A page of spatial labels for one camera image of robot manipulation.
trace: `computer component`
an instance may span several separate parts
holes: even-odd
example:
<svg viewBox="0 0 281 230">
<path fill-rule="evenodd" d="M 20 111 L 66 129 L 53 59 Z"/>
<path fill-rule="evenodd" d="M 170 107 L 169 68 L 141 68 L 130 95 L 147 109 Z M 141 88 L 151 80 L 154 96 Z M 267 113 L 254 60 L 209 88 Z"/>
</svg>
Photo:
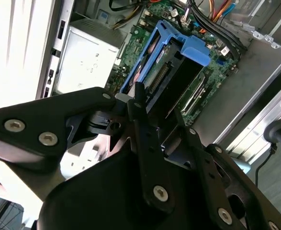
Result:
<svg viewBox="0 0 281 230">
<path fill-rule="evenodd" d="M 191 81 L 209 64 L 208 55 L 201 39 L 182 35 L 168 22 L 160 21 L 120 92 L 134 97 L 134 83 L 144 83 L 147 111 L 160 103 L 156 108 L 167 117 Z"/>
<path fill-rule="evenodd" d="M 120 32 L 99 22 L 89 19 L 73 22 L 68 30 L 55 92 L 104 87 L 124 39 Z"/>
<path fill-rule="evenodd" d="M 171 15 L 170 11 L 174 9 L 176 9 L 179 14 L 178 18 L 180 18 L 182 28 L 177 20 L 173 21 L 172 17 L 171 19 L 168 18 L 168 16 Z M 127 75 L 133 70 L 139 56 L 142 55 L 141 52 L 145 50 L 145 45 L 154 31 L 155 25 L 159 20 L 165 20 L 179 30 L 180 33 L 186 36 L 195 35 L 203 40 L 210 51 L 211 62 L 209 66 L 204 68 L 197 76 L 198 79 L 201 79 L 204 74 L 206 78 L 203 85 L 204 90 L 197 98 L 197 102 L 194 103 L 193 99 L 190 100 L 195 93 L 195 88 L 191 85 L 178 103 L 179 109 L 181 110 L 193 104 L 192 109 L 187 109 L 187 111 L 182 113 L 186 124 L 190 125 L 201 113 L 213 94 L 220 88 L 223 80 L 232 73 L 235 73 L 238 60 L 233 60 L 231 58 L 229 50 L 218 38 L 209 33 L 199 33 L 200 28 L 193 26 L 194 18 L 190 16 L 184 20 L 184 14 L 185 12 L 182 8 L 167 0 L 150 4 L 145 8 L 138 24 L 136 24 L 131 31 L 131 39 L 121 55 L 121 63 L 118 68 L 115 68 L 113 75 L 110 76 L 106 88 L 114 93 L 119 91 Z"/>
</svg>

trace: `screw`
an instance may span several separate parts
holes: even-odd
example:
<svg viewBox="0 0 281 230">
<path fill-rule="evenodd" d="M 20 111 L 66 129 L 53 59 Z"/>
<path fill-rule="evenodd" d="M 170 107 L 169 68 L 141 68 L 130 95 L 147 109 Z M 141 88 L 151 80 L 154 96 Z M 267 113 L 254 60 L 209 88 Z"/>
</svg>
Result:
<svg viewBox="0 0 281 230">
<path fill-rule="evenodd" d="M 218 146 L 216 146 L 215 149 L 217 150 L 217 152 L 222 153 L 221 148 L 219 148 Z"/>
<path fill-rule="evenodd" d="M 219 208 L 218 214 L 224 223 L 228 225 L 231 225 L 233 223 L 231 215 L 224 208 Z"/>
<path fill-rule="evenodd" d="M 269 226 L 270 226 L 270 228 L 271 228 L 272 230 L 279 230 L 279 228 L 276 227 L 276 225 L 275 225 L 273 222 L 271 222 L 271 221 L 269 221 Z"/>
<path fill-rule="evenodd" d="M 46 146 L 53 146 L 57 143 L 58 139 L 54 133 L 44 132 L 39 135 L 39 141 Z"/>
<path fill-rule="evenodd" d="M 106 99 L 110 99 L 111 98 L 110 95 L 108 95 L 107 93 L 104 93 L 103 97 L 105 97 Z"/>
<path fill-rule="evenodd" d="M 10 132 L 18 133 L 25 129 L 25 124 L 20 120 L 11 119 L 4 123 L 4 127 Z"/>
<path fill-rule="evenodd" d="M 190 131 L 191 134 L 194 134 L 194 135 L 197 134 L 196 131 L 194 131 L 192 128 L 190 128 L 189 131 Z"/>
<path fill-rule="evenodd" d="M 168 193 L 162 186 L 156 185 L 153 188 L 153 193 L 154 196 L 161 202 L 166 202 L 168 200 Z"/>
<path fill-rule="evenodd" d="M 134 103 L 135 106 L 137 106 L 138 108 L 141 108 L 141 105 L 138 103 Z"/>
</svg>

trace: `circuit board component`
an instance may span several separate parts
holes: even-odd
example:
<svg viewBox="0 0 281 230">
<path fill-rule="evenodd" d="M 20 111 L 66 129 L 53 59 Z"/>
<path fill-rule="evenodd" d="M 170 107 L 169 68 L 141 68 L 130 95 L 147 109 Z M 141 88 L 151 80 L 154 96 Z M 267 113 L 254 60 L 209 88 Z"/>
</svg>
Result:
<svg viewBox="0 0 281 230">
<path fill-rule="evenodd" d="M 210 33 L 200 33 L 201 28 L 194 25 L 193 16 L 184 19 L 184 11 L 171 1 L 149 4 L 144 9 L 138 24 L 131 31 L 132 37 L 123 51 L 121 63 L 116 68 L 114 76 L 109 78 L 106 88 L 113 93 L 119 91 L 159 20 L 168 21 L 185 35 L 197 36 L 205 41 L 210 49 L 211 63 L 198 74 L 178 103 L 186 125 L 191 125 L 214 93 L 222 86 L 222 82 L 238 70 L 237 61 L 232 59 L 220 39 Z M 145 82 L 145 84 L 150 84 L 152 90 L 158 86 L 163 73 L 168 71 L 167 66 L 159 67 L 158 63 L 154 68 L 157 70 L 151 71 L 151 76 L 148 76 Z"/>
</svg>

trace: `mounting hole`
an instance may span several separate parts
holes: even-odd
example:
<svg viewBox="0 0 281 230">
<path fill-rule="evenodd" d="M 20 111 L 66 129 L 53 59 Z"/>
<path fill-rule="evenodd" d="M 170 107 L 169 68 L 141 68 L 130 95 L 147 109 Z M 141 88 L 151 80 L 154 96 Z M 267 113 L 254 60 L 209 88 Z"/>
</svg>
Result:
<svg viewBox="0 0 281 230">
<path fill-rule="evenodd" d="M 111 124 L 110 128 L 111 130 L 118 130 L 120 128 L 121 124 L 118 122 L 114 122 Z"/>
<path fill-rule="evenodd" d="M 210 172 L 208 173 L 208 175 L 212 178 L 215 179 L 215 176 L 213 174 L 211 174 Z"/>
<path fill-rule="evenodd" d="M 269 226 L 270 226 L 271 230 L 279 230 L 279 228 L 271 221 L 269 221 Z"/>
</svg>

